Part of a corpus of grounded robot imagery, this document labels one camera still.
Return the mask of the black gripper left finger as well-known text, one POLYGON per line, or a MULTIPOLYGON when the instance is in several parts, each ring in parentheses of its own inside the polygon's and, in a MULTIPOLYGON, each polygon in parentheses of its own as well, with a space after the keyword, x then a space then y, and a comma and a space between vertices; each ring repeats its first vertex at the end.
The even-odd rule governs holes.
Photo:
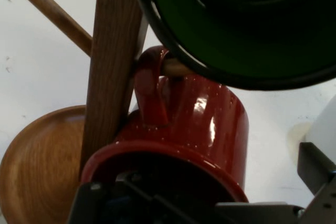
POLYGON ((199 223, 148 178, 79 187, 68 223, 199 223))

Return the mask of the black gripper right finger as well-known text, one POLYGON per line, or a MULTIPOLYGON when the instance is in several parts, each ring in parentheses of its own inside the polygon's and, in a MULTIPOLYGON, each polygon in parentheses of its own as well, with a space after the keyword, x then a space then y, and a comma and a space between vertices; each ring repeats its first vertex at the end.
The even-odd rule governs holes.
POLYGON ((217 204, 225 223, 335 223, 335 164, 313 143, 299 144, 297 172, 314 194, 306 208, 288 204, 217 204))

